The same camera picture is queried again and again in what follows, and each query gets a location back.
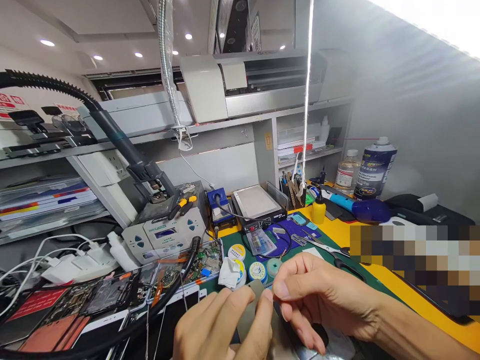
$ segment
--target white cloth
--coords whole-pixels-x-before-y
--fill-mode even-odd
[[[224,258],[223,264],[218,275],[218,284],[224,285],[229,289],[234,289],[237,286],[237,280],[240,277],[240,265],[231,258]]]

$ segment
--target hand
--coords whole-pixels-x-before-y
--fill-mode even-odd
[[[281,313],[303,344],[325,354],[322,338],[311,324],[372,341],[380,326],[380,298],[384,296],[355,276],[309,253],[283,263],[273,281]]]
[[[272,338],[273,295],[264,290],[255,320],[236,351],[230,347],[237,324],[255,299],[248,286],[213,292],[188,310],[175,328],[173,359],[264,359]]]

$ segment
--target clear liquid bottle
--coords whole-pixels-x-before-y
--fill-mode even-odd
[[[345,195],[352,195],[355,191],[360,170],[358,154],[358,150],[348,150],[345,159],[338,164],[334,188]]]

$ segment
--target pixelated area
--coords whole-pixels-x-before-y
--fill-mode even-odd
[[[351,226],[350,256],[480,315],[480,226]]]

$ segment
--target solder wire spool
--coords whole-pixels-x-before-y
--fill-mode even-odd
[[[269,280],[269,275],[267,274],[267,269],[265,269],[265,265],[263,265],[259,261],[255,261],[250,265],[250,268],[248,269],[248,277],[251,281],[258,279],[264,285]]]
[[[242,244],[235,244],[230,247],[228,250],[228,257],[232,260],[239,259],[241,261],[245,260],[245,246]]]
[[[282,261],[280,259],[273,258],[268,260],[266,263],[266,271],[268,275],[272,278],[276,277],[279,273],[280,266],[282,266]]]
[[[236,287],[233,289],[234,291],[240,289],[243,285],[247,283],[247,275],[245,274],[245,265],[244,262],[240,259],[233,259],[240,266],[240,276],[236,281]]]

